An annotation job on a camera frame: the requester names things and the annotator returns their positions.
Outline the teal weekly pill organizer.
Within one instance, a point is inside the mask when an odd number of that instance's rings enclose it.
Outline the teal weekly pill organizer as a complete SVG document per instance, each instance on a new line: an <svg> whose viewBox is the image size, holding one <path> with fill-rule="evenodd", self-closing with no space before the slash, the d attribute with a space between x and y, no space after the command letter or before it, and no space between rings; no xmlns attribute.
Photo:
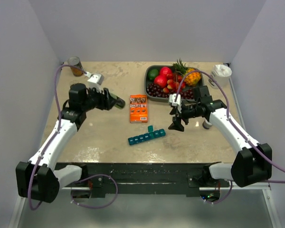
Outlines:
<svg viewBox="0 0 285 228"><path fill-rule="evenodd" d="M128 138L128 144L132 146L132 145L140 144L143 142L148 142L148 141L155 140L155 139L165 137L165 136L166 136L166 132L164 129L155 130L152 125L149 125L147 133Z"/></svg>

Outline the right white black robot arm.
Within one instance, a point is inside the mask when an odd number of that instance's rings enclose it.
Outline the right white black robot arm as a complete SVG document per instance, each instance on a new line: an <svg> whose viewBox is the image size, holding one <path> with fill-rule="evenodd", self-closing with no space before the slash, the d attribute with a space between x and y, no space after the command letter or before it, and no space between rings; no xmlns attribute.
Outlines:
<svg viewBox="0 0 285 228"><path fill-rule="evenodd" d="M215 126L236 153L233 163L215 162L205 165L202 182L209 187L220 179L233 181L239 187L266 181L272 176L272 149L267 144L260 144L250 136L233 118L228 105L221 100L213 100L207 86L193 90L195 102L190 105L182 103L178 94L172 94L168 103L173 116L170 130L184 131L183 123L189 119L203 117L206 123Z"/></svg>

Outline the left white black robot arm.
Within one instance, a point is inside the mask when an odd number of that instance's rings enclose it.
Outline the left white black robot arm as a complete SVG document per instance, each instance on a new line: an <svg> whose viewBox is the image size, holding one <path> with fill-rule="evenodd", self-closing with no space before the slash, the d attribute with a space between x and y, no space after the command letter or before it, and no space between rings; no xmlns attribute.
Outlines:
<svg viewBox="0 0 285 228"><path fill-rule="evenodd" d="M123 109L125 101L110 93L108 88L88 88L82 83L71 85L68 100L64 102L49 137L28 162L21 161L16 166L19 196L51 203L61 188L73 182L85 186L89 175L82 165L71 164L56 170L57 160L80 129L88 111L95 108L109 111L113 107Z"/></svg>

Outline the orange cardboard box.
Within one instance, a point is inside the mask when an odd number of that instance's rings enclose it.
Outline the orange cardboard box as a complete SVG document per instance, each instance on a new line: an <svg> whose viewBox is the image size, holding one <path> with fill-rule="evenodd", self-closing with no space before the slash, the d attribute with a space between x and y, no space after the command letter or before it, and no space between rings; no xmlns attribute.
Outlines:
<svg viewBox="0 0 285 228"><path fill-rule="evenodd" d="M146 95L130 96L130 123L148 122L148 103Z"/></svg>

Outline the white purple pill bottle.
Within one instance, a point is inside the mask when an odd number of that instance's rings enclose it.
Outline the white purple pill bottle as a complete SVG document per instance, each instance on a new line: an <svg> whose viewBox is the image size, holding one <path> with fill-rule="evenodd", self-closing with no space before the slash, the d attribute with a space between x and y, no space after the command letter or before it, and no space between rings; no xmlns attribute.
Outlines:
<svg viewBox="0 0 285 228"><path fill-rule="evenodd" d="M205 119L204 122L202 123L202 126L204 129L209 130L212 127L212 124Z"/></svg>

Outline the gray fruit tray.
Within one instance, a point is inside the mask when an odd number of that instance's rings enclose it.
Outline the gray fruit tray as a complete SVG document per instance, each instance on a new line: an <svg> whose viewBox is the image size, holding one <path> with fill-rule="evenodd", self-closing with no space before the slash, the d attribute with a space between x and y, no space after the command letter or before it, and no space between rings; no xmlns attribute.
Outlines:
<svg viewBox="0 0 285 228"><path fill-rule="evenodd" d="M145 88L144 88L144 91L147 94L148 99L150 99L151 101L167 103L168 102L168 98L165 97L165 96L162 96L162 94L164 94L163 91L160 92L161 96L158 96L157 94L155 94L155 93L153 93L153 92L151 92L149 90L149 88L150 88L149 85L153 85L154 84L153 80L149 79L149 73L152 70L155 70L155 69L160 71L163 67L168 67L173 73L175 72L175 68L173 66L152 65L152 66L148 67L146 72L145 72L145 78L144 78L144 80L145 80L145 82L144 82ZM203 79L203 76L201 76L201 79L199 80L197 85L195 85L195 86L186 85L183 89L180 90L180 92L184 93L187 90L193 91L193 88L204 86L204 85L205 85L204 79Z"/></svg>

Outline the purple grape bunch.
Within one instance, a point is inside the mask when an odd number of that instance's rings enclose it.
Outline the purple grape bunch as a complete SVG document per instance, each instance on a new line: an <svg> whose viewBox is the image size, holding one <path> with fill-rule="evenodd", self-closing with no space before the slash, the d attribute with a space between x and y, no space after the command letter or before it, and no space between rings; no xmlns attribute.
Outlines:
<svg viewBox="0 0 285 228"><path fill-rule="evenodd" d="M170 94L177 93L177 89L161 88L159 85L150 83L146 87L146 93L151 97L168 98ZM193 88L185 86L180 89L182 99L194 99Z"/></svg>

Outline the lower red apple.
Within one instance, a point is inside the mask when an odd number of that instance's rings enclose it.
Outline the lower red apple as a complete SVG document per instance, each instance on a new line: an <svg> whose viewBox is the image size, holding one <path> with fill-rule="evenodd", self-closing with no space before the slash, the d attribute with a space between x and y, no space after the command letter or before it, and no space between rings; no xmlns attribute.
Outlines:
<svg viewBox="0 0 285 228"><path fill-rule="evenodd" d="M167 77L164 75L158 75L155 79L154 79L154 84L159 86L160 88L165 88L167 85Z"/></svg>

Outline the red apple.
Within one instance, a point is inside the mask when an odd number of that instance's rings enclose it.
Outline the red apple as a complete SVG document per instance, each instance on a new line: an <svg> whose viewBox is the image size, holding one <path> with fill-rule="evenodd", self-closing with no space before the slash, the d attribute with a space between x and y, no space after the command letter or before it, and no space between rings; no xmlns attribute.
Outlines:
<svg viewBox="0 0 285 228"><path fill-rule="evenodd" d="M155 79L154 79L154 84L159 86L160 88L165 88L167 85L167 77L164 75L158 75Z"/></svg>
<svg viewBox="0 0 285 228"><path fill-rule="evenodd" d="M162 67L159 71L159 75L161 76L167 76L168 74L172 74L172 70L167 66Z"/></svg>

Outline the toy pineapple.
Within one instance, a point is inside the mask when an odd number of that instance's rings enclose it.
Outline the toy pineapple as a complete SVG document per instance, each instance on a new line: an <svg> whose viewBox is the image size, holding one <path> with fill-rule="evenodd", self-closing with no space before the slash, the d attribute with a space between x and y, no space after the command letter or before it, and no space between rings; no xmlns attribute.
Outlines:
<svg viewBox="0 0 285 228"><path fill-rule="evenodd" d="M181 59L177 60L176 63L173 63L172 66L177 75L181 76L181 78L187 75L184 82L188 86L194 87L201 80L201 74L199 72L194 72L196 69L187 67Z"/></svg>

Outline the green lime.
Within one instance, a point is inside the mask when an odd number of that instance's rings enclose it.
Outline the green lime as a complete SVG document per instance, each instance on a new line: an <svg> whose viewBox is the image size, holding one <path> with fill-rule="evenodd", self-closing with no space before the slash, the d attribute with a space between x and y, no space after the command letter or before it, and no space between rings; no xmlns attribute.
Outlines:
<svg viewBox="0 0 285 228"><path fill-rule="evenodd" d="M147 77L150 81L154 81L154 79L159 75L158 69L151 69L148 71Z"/></svg>

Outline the upper red apple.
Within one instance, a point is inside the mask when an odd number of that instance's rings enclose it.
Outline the upper red apple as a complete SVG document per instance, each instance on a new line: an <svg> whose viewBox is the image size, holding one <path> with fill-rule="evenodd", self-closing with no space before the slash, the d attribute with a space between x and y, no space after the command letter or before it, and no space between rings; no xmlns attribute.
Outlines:
<svg viewBox="0 0 285 228"><path fill-rule="evenodd" d="M159 71L159 75L161 76L167 76L168 74L172 74L172 70L167 66L162 67Z"/></svg>

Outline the tin can with fruit label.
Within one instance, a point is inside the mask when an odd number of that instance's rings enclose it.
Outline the tin can with fruit label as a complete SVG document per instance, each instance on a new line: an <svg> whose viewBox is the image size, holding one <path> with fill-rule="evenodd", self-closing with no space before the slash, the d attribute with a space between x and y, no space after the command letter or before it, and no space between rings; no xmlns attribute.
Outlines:
<svg viewBox="0 0 285 228"><path fill-rule="evenodd" d="M84 73L83 66L81 64L80 58L77 56L70 57L67 63L71 66L71 71L74 76L81 76Z"/></svg>

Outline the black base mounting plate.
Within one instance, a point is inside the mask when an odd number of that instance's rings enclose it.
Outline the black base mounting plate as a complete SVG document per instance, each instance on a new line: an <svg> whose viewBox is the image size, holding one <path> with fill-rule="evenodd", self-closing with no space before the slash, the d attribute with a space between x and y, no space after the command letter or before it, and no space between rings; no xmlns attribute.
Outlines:
<svg viewBox="0 0 285 228"><path fill-rule="evenodd" d="M82 183L93 198L106 194L185 195L198 197L202 188L229 187L223 179L204 178L206 163L79 163Z"/></svg>

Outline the white paper towel roll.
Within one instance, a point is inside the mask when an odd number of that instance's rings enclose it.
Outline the white paper towel roll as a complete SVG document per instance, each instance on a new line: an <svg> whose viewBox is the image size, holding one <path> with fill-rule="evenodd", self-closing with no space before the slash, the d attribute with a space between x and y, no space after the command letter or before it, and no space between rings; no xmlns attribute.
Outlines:
<svg viewBox="0 0 285 228"><path fill-rule="evenodd" d="M228 84L231 75L231 68L222 64L214 65L211 71L212 78L214 78L222 88Z"/></svg>

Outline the aluminium frame rail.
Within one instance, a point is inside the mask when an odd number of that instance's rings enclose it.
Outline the aluminium frame rail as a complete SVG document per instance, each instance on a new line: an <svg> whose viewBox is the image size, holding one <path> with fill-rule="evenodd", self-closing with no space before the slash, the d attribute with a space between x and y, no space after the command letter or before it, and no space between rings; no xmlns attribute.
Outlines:
<svg viewBox="0 0 285 228"><path fill-rule="evenodd" d="M230 85L230 90L232 92L233 99L234 99L234 102L235 102L235 106L236 106L236 109L237 109L240 125L244 129L246 129L245 123L244 123L244 120L243 120L243 116L242 116L242 112L240 110L240 106L239 106L239 103L238 103L237 95L236 95L236 92L235 92L235 89L234 89L234 85L233 85L233 82L232 82L232 79L229 79L229 85ZM274 228L281 228L282 224L281 224L281 221L280 221L277 209L276 209L275 202L274 202L273 197L272 197L272 191L271 191L270 184L267 184L267 186L266 186L264 183L261 183L261 184L255 184L255 186L257 186L259 188L262 187L263 197L264 197L264 200L265 200L265 203L266 203L266 207L267 207L267 210L268 210L268 213L269 213L269 216L270 216L270 220L271 220L272 226Z"/></svg>

